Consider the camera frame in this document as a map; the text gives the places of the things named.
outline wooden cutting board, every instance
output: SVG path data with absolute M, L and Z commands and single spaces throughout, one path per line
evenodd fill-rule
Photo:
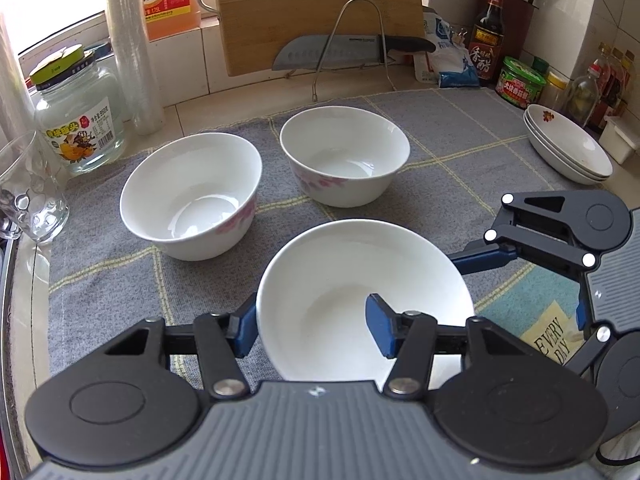
M 348 0 L 217 0 L 226 68 L 230 76 L 270 69 L 280 49 L 305 34 L 329 34 Z M 374 0 L 385 33 L 424 36 L 422 0 Z M 339 34 L 379 34 L 376 9 L 354 2 Z

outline white bowl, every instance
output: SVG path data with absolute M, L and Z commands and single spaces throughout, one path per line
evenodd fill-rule
M 530 119 L 528 118 L 526 112 L 524 113 L 524 122 L 527 125 L 527 128 L 529 129 L 529 131 L 533 135 L 535 135 L 538 138 L 538 140 L 545 145 L 546 148 L 551 150 L 551 152 L 553 152 L 555 156 L 557 156 L 560 160 L 562 160 L 572 170 L 577 171 L 578 173 L 583 174 L 585 177 L 595 180 L 597 182 L 604 182 L 606 180 L 606 177 L 597 176 L 596 174 L 591 173 L 590 171 L 580 168 L 577 164 L 572 162 L 571 159 L 568 158 L 564 153 L 559 151 L 554 145 L 552 145 L 548 140 L 546 140 L 545 137 L 543 137 L 542 134 L 540 134 L 539 131 L 531 124 Z
M 409 158 L 409 141 L 391 121 L 360 108 L 310 108 L 280 131 L 300 189 L 334 207 L 377 199 Z
M 309 229 L 275 255 L 257 296 L 267 355 L 289 381 L 375 380 L 394 361 L 380 354 L 365 320 L 379 293 L 396 310 L 420 310 L 464 325 L 474 314 L 462 276 L 445 254 L 414 232 L 350 219 Z M 431 387 L 460 372 L 460 356 L 436 356 Z
M 538 135 L 533 130 L 529 129 L 528 136 L 529 142 L 531 143 L 533 148 L 558 173 L 564 175 L 569 180 L 577 182 L 578 184 L 593 186 L 594 184 L 598 183 L 597 180 L 593 180 L 583 173 L 578 173 L 578 171 L 574 170 L 574 168 L 571 168 L 567 163 L 563 162 L 554 152 L 551 151 L 551 149 L 549 149 L 548 146 L 542 143 L 542 140 L 540 140 Z
M 173 258 L 213 258 L 251 225 L 261 174 L 258 150 L 241 137 L 204 133 L 174 140 L 131 173 L 120 217 Z
M 608 178 L 613 174 L 607 153 L 580 126 L 541 105 L 529 105 L 526 113 L 538 133 L 574 164 L 600 177 Z

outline plastic wrap roll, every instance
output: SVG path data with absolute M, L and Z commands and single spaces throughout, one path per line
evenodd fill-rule
M 152 134 L 162 128 L 164 113 L 149 58 L 142 0 L 107 0 L 107 24 L 135 132 Z
M 0 148 L 33 130 L 33 102 L 0 12 Z

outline white plate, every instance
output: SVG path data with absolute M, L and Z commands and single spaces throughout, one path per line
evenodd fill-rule
M 578 184 L 585 184 L 587 186 L 594 186 L 598 183 L 597 180 L 593 180 L 590 177 L 585 176 L 583 173 L 578 173 L 571 168 L 569 165 L 564 163 L 554 152 L 552 152 L 547 146 L 542 144 L 542 141 L 538 138 L 536 134 L 533 133 L 532 130 L 529 130 L 529 142 L 533 146 L 533 148 L 538 152 L 538 154 L 545 159 L 546 163 L 549 164 L 554 170 L 558 173 L 564 175 L 569 180 L 573 180 Z
M 604 178 L 613 174 L 613 166 L 607 153 L 580 126 L 541 105 L 529 105 L 526 113 L 538 133 L 574 164 Z
M 564 153 L 562 153 L 554 145 L 552 145 L 548 140 L 546 140 L 545 137 L 543 137 L 542 134 L 540 134 L 539 131 L 537 131 L 535 129 L 535 127 L 529 121 L 530 121 L 530 119 L 527 117 L 527 114 L 525 112 L 524 113 L 524 122 L 527 125 L 527 128 L 529 129 L 529 131 L 532 134 L 534 134 L 538 138 L 538 140 L 540 142 L 542 142 L 542 144 L 545 145 L 546 148 L 550 149 L 555 155 L 557 155 L 560 160 L 562 160 L 565 164 L 569 165 L 569 167 L 571 167 L 572 170 L 575 170 L 578 173 L 583 174 L 587 178 L 591 178 L 591 179 L 596 180 L 598 182 L 604 182 L 606 180 L 606 177 L 602 177 L 602 176 L 596 175 L 594 173 L 591 173 L 590 171 L 585 171 L 583 168 L 580 168 L 577 164 L 574 164 L 571 161 L 571 159 L 567 158 L 567 156 Z
M 320 225 L 281 248 L 258 287 L 258 331 L 282 377 L 383 386 L 394 361 L 367 328 L 374 292 L 396 312 L 420 310 L 441 324 L 462 326 L 474 312 L 456 267 L 416 233 L 377 220 Z M 436 356 L 431 388 L 459 372 L 459 356 Z

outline pink flower pattern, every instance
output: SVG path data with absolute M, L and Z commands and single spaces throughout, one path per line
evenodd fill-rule
M 231 218 L 216 227 L 216 233 L 220 235 L 228 233 L 229 231 L 232 231 L 236 227 L 240 226 L 245 220 L 250 219 L 255 213 L 256 203 L 257 194 L 254 194 L 249 202 L 244 204 L 244 207 L 240 211 L 236 211 Z
M 308 193 L 312 189 L 315 191 L 320 191 L 322 188 L 328 188 L 333 186 L 343 187 L 344 183 L 347 182 L 348 179 L 340 178 L 337 176 L 316 176 L 313 173 L 309 173 L 308 171 L 300 170 L 300 168 L 292 167 L 293 174 L 298 181 L 298 185 L 302 188 L 303 191 Z

